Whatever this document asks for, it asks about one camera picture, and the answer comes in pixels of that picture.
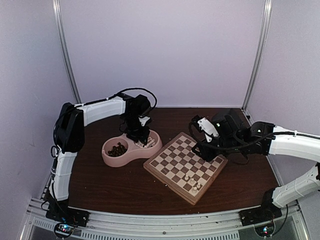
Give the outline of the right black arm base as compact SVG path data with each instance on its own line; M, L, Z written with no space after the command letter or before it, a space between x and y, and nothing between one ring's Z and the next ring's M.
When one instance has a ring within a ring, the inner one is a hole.
M276 231L275 219L282 216L279 208L256 207L239 212L242 226L253 226L255 233L261 238L271 237Z

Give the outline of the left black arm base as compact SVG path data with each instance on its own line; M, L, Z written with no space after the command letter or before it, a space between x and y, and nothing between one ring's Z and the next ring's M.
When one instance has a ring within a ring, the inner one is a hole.
M53 227L53 233L59 239L69 238L78 227L86 227L90 213L85 210L73 208L67 209L67 214L61 211L47 211L45 217L57 223Z

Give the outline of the pink double bowl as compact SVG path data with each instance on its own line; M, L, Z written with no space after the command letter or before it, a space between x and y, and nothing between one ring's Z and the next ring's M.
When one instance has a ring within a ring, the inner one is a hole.
M149 137L155 139L155 145L150 148L139 148L135 145L135 142L126 137L125 134L122 134L118 137L113 137L108 139L102 146L101 156L106 165L118 168L125 166L136 159L149 159L154 154L156 154L162 147L163 143L157 132L150 130ZM116 146L117 143L122 143L126 148L127 152L118 157L110 157L107 154L108 150L111 150L113 146Z

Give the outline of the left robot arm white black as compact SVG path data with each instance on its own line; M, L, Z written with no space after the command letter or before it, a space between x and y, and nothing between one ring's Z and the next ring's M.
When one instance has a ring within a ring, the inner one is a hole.
M120 91L108 98L71 104L65 103L53 127L51 184L48 189L49 211L61 222L72 218L68 207L69 182L74 160L85 144L85 127L96 121L120 116L124 134L134 142L147 143L150 134L149 112L155 108L148 97L129 96Z

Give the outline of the wooden chess board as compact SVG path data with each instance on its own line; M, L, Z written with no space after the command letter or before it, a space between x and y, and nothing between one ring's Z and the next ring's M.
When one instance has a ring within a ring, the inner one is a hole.
M181 132L143 164L145 170L193 206L228 163L222 155L211 162L203 160L192 152L195 145L191 136ZM192 176L195 176L195 181L191 181ZM203 182L198 189L200 178Z

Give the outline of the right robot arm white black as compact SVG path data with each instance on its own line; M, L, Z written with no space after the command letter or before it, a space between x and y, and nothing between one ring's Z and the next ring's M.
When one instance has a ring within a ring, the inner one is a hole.
M257 121L245 127L238 114L228 109L208 120L194 116L188 130L196 145L192 151L210 162L222 155L284 155L315 161L315 165L290 183L270 189L256 210L259 220L268 220L276 209L320 189L320 137Z

